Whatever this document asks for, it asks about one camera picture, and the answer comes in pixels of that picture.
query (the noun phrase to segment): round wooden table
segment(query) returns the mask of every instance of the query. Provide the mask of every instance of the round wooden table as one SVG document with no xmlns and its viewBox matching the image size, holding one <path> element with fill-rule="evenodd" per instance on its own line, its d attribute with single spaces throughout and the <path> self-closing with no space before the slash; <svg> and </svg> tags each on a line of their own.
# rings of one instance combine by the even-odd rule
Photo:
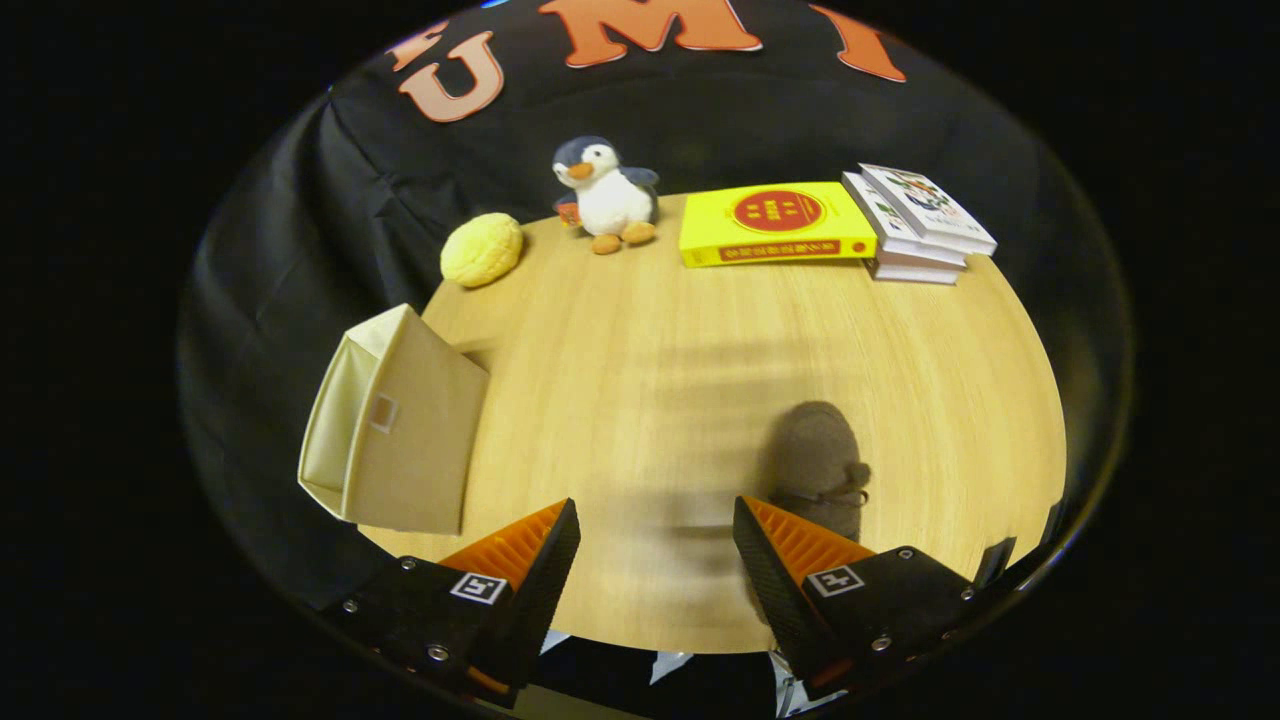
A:
<svg viewBox="0 0 1280 720">
<path fill-rule="evenodd" d="M 658 240 L 593 255 L 525 225 L 498 282 L 444 283 L 422 318 L 490 373 L 462 536 L 361 527 L 438 560 L 572 497 L 582 541 L 552 628 L 668 652 L 773 647 L 730 536 L 767 497 L 771 424 L 806 400 L 844 411 L 872 468 L 861 544 L 913 544 L 973 577 L 984 548 L 1039 542 L 1066 438 L 1048 357 L 1009 283 L 972 256 L 956 287 L 877 283 L 860 261 L 687 269 L 684 196 Z"/>
</svg>

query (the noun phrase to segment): stack of books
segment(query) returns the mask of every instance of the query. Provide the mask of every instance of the stack of books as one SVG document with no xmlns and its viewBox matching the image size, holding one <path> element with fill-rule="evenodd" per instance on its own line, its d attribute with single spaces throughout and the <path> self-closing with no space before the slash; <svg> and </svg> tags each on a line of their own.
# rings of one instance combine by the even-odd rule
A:
<svg viewBox="0 0 1280 720">
<path fill-rule="evenodd" d="M 879 238 L 867 268 L 877 281 L 955 284 L 965 256 L 991 256 L 996 240 L 929 178 L 861 164 L 841 182 Z"/>
</svg>

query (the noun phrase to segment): orange gripper pad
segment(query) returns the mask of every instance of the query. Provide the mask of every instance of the orange gripper pad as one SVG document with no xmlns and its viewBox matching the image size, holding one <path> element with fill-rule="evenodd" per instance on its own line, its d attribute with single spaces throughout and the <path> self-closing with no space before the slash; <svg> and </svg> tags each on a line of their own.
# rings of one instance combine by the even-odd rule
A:
<svg viewBox="0 0 1280 720">
<path fill-rule="evenodd" d="M 526 515 L 438 561 L 436 565 L 504 578 L 511 583 L 512 591 L 518 591 L 567 501 L 568 498 L 564 498 L 532 515 Z"/>
<path fill-rule="evenodd" d="M 755 520 L 764 529 L 773 552 L 791 574 L 796 585 L 806 575 L 840 565 L 858 562 L 876 555 L 856 542 L 838 536 L 799 515 L 774 507 L 763 500 L 742 496 Z"/>
</svg>

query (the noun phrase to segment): penguin plush toy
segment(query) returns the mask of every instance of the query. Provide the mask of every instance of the penguin plush toy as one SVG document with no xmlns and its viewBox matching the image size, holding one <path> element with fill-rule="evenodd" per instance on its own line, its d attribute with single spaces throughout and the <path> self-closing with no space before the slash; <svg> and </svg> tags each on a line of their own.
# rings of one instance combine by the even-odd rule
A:
<svg viewBox="0 0 1280 720">
<path fill-rule="evenodd" d="M 603 137 L 576 137 L 556 150 L 552 170 L 573 192 L 556 205 L 577 201 L 577 217 L 594 236 L 596 255 L 617 252 L 622 242 L 640 245 L 654 236 L 658 173 L 623 168 L 613 145 Z"/>
</svg>

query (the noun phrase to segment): orange letter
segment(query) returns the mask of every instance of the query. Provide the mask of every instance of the orange letter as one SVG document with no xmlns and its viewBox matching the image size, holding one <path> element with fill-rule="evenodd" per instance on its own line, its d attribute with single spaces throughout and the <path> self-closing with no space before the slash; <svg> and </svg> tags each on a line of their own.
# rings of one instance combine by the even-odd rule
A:
<svg viewBox="0 0 1280 720">
<path fill-rule="evenodd" d="M 617 60 L 627 46 L 604 33 L 609 26 L 650 53 L 662 50 L 671 23 L 680 17 L 684 32 L 676 45 L 689 50 L 759 50 L 759 37 L 746 32 L 728 0 L 552 0 L 539 13 L 556 13 L 568 31 L 573 53 L 564 64 L 585 68 Z"/>
<path fill-rule="evenodd" d="M 809 6 L 831 18 L 831 23 L 840 32 L 840 40 L 845 42 L 845 49 L 836 58 L 840 58 L 841 63 L 884 79 L 906 82 L 906 76 L 893 67 L 893 61 L 888 59 L 888 53 L 884 51 L 884 45 L 881 44 L 874 29 L 826 8 Z"/>
<path fill-rule="evenodd" d="M 396 67 L 392 68 L 392 72 L 398 73 L 403 70 L 404 65 L 412 63 L 419 55 L 430 50 L 433 45 L 440 41 L 439 33 L 444 32 L 444 28 L 448 24 L 449 20 L 436 23 L 428 28 L 426 32 L 415 35 L 413 37 L 384 53 L 384 55 L 396 55 Z"/>
<path fill-rule="evenodd" d="M 471 92 L 454 97 L 445 92 L 444 86 L 435 77 L 439 63 L 431 63 L 421 70 L 410 76 L 401 92 L 407 94 L 417 104 L 417 109 L 424 115 L 438 123 L 452 123 L 475 113 L 480 108 L 493 102 L 493 99 L 502 91 L 502 67 L 489 50 L 489 38 L 493 32 L 484 31 L 475 35 L 453 50 L 447 58 L 461 59 L 466 63 L 471 76 L 476 78 L 476 86 Z"/>
</svg>

